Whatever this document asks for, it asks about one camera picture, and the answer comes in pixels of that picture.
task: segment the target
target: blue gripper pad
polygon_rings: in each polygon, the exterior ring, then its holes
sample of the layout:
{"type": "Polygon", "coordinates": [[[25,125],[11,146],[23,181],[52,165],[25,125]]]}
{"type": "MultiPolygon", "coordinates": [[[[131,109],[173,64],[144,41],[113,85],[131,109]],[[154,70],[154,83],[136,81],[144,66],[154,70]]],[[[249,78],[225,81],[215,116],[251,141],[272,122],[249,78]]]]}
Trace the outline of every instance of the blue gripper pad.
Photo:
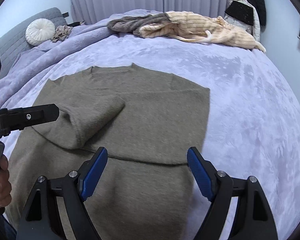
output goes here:
{"type": "Polygon", "coordinates": [[[80,197],[86,201],[88,197],[91,197],[98,182],[105,169],[105,166],[108,161],[108,151],[106,148],[103,148],[101,153],[99,154],[98,158],[96,159],[95,163],[91,167],[90,171],[88,172],[87,176],[83,181],[83,187],[80,197]]]}
{"type": "Polygon", "coordinates": [[[209,201],[212,201],[214,194],[212,191],[211,179],[192,148],[189,148],[187,152],[187,160],[202,196],[206,197],[209,201]]]}

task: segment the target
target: human hand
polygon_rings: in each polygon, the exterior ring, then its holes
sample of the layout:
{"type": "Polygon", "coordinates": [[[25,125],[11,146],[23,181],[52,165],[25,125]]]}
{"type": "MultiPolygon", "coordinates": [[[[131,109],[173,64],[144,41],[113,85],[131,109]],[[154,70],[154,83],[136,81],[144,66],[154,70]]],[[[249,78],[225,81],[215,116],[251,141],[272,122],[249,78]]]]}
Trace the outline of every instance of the human hand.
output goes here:
{"type": "Polygon", "coordinates": [[[7,157],[2,155],[0,160],[0,207],[6,207],[11,203],[8,165],[7,157]]]}

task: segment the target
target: gray quilted headboard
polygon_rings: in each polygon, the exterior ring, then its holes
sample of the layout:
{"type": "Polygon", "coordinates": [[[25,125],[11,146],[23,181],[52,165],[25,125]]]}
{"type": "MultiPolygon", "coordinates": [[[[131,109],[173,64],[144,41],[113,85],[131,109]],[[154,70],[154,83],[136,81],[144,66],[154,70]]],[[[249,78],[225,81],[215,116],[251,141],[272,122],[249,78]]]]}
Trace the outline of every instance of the gray quilted headboard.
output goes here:
{"type": "Polygon", "coordinates": [[[46,18],[51,20],[55,27],[66,25],[67,22],[63,18],[58,8],[51,8],[42,11],[25,21],[13,27],[5,35],[0,38],[0,59],[1,71],[0,79],[5,77],[11,69],[14,61],[20,52],[32,49],[33,46],[26,41],[25,33],[28,25],[36,19],[46,18]]]}

